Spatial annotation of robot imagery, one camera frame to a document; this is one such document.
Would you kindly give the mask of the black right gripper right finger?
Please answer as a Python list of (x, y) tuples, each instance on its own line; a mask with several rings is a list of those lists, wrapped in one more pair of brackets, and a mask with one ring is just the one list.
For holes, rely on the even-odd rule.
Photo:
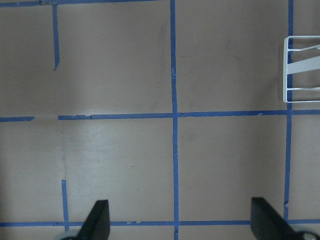
[(308, 231), (295, 231), (263, 198), (252, 197), (250, 229), (257, 240), (309, 240)]

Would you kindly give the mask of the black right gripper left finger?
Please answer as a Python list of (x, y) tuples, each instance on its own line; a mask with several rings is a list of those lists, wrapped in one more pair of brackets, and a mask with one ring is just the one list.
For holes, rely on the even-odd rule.
[(108, 240), (111, 231), (109, 201), (97, 200), (76, 235), (76, 240)]

